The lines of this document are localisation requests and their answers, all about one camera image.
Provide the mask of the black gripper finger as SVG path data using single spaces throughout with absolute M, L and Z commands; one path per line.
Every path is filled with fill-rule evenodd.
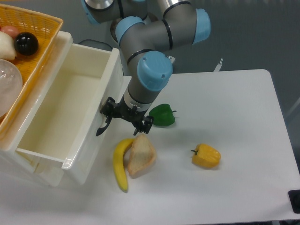
M 100 113 L 106 118 L 106 122 L 110 122 L 112 118 L 117 118 L 119 115 L 118 104 L 112 97 L 109 97 L 102 105 Z
M 135 121 L 133 121 L 133 126 L 135 127 L 135 131 L 133 135 L 137 135 L 137 133 L 145 133 L 148 134 L 151 127 L 153 125 L 153 117 L 152 116 L 142 116 Z

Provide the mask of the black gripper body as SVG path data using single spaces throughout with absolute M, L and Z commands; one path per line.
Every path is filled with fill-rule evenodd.
M 119 117 L 132 123 L 133 121 L 135 121 L 136 119 L 145 116 L 146 111 L 138 111 L 136 109 L 136 107 L 132 107 L 130 108 L 126 103 L 124 98 L 122 98 L 120 100 L 120 102 L 118 103 L 118 111 L 119 111 Z

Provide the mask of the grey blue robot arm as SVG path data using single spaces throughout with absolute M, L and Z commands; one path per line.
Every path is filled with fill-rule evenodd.
M 173 73 L 165 51 L 206 40 L 211 31 L 210 18 L 188 0 L 160 0 L 163 18 L 147 22 L 145 0 L 84 0 L 82 7 L 91 23 L 119 19 L 115 36 L 126 61 L 131 80 L 121 100 L 109 97 L 100 113 L 109 125 L 114 118 L 130 122 L 135 132 L 148 133 L 153 118 L 146 112 Z

